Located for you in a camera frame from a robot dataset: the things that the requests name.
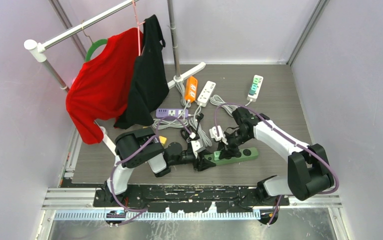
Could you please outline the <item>yellow adapter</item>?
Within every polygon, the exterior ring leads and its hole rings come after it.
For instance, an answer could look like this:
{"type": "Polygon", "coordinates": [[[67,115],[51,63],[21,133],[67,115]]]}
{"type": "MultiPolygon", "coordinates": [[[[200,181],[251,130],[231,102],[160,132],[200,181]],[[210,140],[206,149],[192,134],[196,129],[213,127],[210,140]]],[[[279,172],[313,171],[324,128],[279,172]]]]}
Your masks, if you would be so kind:
{"type": "Polygon", "coordinates": [[[162,146],[165,146],[165,144],[167,143],[168,139],[164,136],[159,136],[159,142],[161,143],[162,146]]]}

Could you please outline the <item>green power strip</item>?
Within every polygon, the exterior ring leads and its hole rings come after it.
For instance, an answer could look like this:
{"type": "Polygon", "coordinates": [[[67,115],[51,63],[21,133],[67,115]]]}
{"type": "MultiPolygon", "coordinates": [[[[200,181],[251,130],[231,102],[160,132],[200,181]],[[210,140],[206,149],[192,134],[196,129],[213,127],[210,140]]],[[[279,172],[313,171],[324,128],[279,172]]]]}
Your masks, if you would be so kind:
{"type": "Polygon", "coordinates": [[[240,153],[239,157],[227,157],[227,158],[223,158],[223,159],[221,159],[221,157],[219,157],[220,160],[218,160],[218,161],[214,161],[214,154],[213,153],[212,153],[213,156],[206,155],[205,157],[209,158],[217,166],[221,166],[221,165],[235,164],[235,163],[255,160],[259,156],[259,152],[258,152],[256,147],[240,149],[239,153],[240,153]]]}

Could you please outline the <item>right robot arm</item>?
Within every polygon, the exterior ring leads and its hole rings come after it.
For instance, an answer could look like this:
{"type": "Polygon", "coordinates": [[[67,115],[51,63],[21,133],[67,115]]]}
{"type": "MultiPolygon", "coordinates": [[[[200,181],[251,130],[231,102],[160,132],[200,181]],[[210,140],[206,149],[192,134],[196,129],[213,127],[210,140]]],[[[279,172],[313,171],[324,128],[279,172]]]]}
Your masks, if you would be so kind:
{"type": "Polygon", "coordinates": [[[220,159],[238,157],[241,145],[258,140],[287,163],[286,176],[273,175],[257,183],[257,199],[262,205],[270,205],[277,196],[292,195],[304,201],[337,190],[339,182],[322,145],[310,145],[294,138],[266,115],[245,106],[239,106],[232,116],[237,125],[233,132],[223,131],[218,124],[209,131],[218,143],[220,159]]]}

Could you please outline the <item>green adapter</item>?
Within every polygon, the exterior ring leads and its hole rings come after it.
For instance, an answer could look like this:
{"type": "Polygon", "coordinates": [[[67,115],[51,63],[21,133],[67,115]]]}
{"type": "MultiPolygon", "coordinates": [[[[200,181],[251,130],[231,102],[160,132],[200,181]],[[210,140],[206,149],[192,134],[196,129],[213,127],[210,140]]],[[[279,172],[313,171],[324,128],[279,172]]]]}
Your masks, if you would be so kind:
{"type": "Polygon", "coordinates": [[[220,151],[214,151],[213,152],[213,160],[214,161],[219,161],[220,160],[220,155],[221,155],[220,151]]]}

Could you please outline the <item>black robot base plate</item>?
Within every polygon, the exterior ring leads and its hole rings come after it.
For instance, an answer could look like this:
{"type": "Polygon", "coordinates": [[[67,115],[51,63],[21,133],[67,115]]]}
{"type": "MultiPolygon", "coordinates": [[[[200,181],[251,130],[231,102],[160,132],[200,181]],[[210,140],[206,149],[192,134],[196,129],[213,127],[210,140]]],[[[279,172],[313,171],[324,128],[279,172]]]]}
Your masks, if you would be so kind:
{"type": "Polygon", "coordinates": [[[274,207],[275,198],[263,198],[247,185],[144,185],[130,184],[117,196],[130,209],[150,213],[205,213],[214,205],[217,213],[244,213],[259,207],[274,207]]]}

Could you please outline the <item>purple power strip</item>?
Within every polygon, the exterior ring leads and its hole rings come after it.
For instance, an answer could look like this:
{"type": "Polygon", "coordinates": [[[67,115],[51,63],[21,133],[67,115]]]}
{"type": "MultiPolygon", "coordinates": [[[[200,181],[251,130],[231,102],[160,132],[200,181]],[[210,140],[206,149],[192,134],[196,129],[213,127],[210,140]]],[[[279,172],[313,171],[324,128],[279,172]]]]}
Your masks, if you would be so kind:
{"type": "Polygon", "coordinates": [[[174,118],[186,119],[189,116],[189,110],[183,108],[158,108],[155,111],[155,117],[159,120],[173,120],[174,118]]]}

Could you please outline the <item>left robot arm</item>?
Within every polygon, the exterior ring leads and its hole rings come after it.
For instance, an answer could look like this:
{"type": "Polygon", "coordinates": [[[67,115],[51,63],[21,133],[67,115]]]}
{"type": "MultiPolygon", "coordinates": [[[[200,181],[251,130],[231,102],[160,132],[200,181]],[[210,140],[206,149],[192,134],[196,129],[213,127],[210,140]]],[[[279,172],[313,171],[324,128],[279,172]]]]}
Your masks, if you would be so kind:
{"type": "Polygon", "coordinates": [[[203,141],[194,132],[183,128],[180,134],[187,141],[183,150],[178,142],[164,147],[162,138],[152,129],[142,128],[120,134],[112,141],[105,128],[103,142],[115,156],[114,167],[104,184],[105,199],[114,207],[124,203],[128,182],[135,168],[147,163],[157,178],[171,172],[171,166],[192,164],[200,172],[215,167],[214,157],[206,150],[203,141]]]}

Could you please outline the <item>orange power strip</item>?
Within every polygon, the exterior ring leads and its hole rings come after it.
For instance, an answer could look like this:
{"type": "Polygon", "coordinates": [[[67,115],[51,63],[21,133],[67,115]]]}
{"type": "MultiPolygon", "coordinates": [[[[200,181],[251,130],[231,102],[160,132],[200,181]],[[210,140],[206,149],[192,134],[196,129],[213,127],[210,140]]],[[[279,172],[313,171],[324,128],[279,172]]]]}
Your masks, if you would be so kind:
{"type": "Polygon", "coordinates": [[[197,97],[198,80],[194,76],[190,76],[186,81],[184,91],[184,100],[193,103],[197,97]]]}

